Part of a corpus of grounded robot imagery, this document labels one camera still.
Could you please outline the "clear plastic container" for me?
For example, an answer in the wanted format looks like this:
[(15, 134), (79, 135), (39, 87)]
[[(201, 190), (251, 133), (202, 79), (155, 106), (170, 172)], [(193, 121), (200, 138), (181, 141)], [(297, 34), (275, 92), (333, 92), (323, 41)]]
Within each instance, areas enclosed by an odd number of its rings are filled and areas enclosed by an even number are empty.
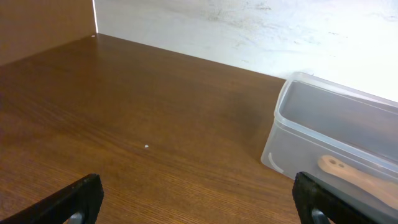
[(261, 161), (290, 178), (306, 172), (375, 221), (397, 222), (396, 209), (321, 170), (324, 155), (397, 184), (396, 102), (295, 73), (279, 93)]

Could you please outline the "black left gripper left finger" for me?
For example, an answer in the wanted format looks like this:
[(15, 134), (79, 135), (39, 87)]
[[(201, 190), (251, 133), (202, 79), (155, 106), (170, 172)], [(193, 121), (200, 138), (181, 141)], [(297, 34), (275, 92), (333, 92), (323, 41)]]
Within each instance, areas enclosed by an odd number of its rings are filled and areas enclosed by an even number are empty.
[(98, 174), (88, 174), (43, 200), (1, 220), (1, 224), (96, 222), (104, 198)]

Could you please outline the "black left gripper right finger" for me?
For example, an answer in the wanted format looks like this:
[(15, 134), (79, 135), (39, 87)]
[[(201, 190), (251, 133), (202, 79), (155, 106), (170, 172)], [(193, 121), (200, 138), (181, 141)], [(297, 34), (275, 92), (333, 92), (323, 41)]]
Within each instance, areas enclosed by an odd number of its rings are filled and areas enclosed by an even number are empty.
[(306, 172), (296, 174), (292, 196), (301, 224), (375, 222), (331, 192), (326, 183)]

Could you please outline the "orange scraper wooden handle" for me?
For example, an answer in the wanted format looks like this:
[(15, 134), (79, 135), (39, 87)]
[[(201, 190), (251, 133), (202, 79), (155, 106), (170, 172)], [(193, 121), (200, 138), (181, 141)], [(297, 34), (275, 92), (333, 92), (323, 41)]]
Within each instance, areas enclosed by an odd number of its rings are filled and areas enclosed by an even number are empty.
[(318, 160), (318, 166), (324, 172), (361, 188), (386, 205), (397, 210), (397, 184), (361, 172), (329, 155), (321, 156)]

